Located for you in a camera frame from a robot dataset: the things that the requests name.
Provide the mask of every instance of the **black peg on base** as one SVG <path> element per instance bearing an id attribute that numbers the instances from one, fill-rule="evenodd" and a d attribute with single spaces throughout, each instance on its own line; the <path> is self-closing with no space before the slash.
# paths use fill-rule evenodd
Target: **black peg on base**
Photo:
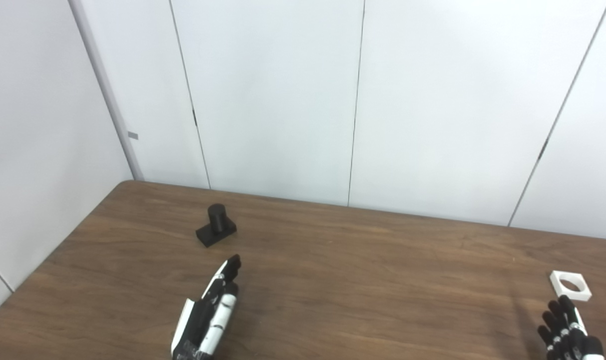
<path id="1" fill-rule="evenodd" d="M 205 248 L 218 243 L 236 232 L 236 224 L 227 217 L 225 206 L 215 203 L 207 208 L 209 224 L 196 230 L 196 237 L 203 243 Z"/>

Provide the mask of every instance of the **circular hole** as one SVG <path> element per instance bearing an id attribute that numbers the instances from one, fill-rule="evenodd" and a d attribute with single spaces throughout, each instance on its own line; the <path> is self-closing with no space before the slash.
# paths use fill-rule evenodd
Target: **circular hole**
<path id="1" fill-rule="evenodd" d="M 581 289 L 579 289 L 579 287 L 577 287 L 577 285 L 574 285 L 572 282 L 569 282 L 568 280 L 561 280 L 561 284 L 563 284 L 564 287 L 568 288 L 569 290 L 572 290 L 573 292 L 581 291 Z"/>

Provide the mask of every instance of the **brown wood grain tabletop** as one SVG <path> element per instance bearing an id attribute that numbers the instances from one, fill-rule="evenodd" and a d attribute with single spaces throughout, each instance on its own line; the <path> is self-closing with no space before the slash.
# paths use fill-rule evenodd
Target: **brown wood grain tabletop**
<path id="1" fill-rule="evenodd" d="M 223 203 L 238 232 L 195 238 Z M 217 360 L 543 360 L 552 270 L 606 353 L 606 240 L 206 189 L 120 184 L 0 308 L 0 360 L 168 360 L 187 297 L 239 254 Z"/>

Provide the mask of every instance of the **robotic hand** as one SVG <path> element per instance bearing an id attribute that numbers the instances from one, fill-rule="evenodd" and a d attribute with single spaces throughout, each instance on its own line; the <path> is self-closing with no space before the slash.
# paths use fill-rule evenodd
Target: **robotic hand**
<path id="1" fill-rule="evenodd" d="M 543 312 L 547 326 L 538 334 L 547 346 L 547 360 L 605 360 L 603 346 L 597 337 L 588 336 L 581 315 L 565 295 L 550 301 Z"/>
<path id="2" fill-rule="evenodd" d="M 172 340 L 172 360 L 212 360 L 236 305 L 241 267 L 234 255 L 216 271 L 198 301 L 187 299 Z"/>

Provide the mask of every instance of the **white square block with hole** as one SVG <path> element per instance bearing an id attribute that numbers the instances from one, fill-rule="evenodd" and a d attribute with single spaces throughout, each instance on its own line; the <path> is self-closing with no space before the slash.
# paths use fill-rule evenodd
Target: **white square block with hole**
<path id="1" fill-rule="evenodd" d="M 567 296 L 576 301 L 588 301 L 591 297 L 591 291 L 589 291 L 585 279 L 579 273 L 554 270 L 550 274 L 549 279 L 552 282 L 556 296 Z M 575 285 L 579 291 L 568 289 L 561 281 L 567 281 Z"/>

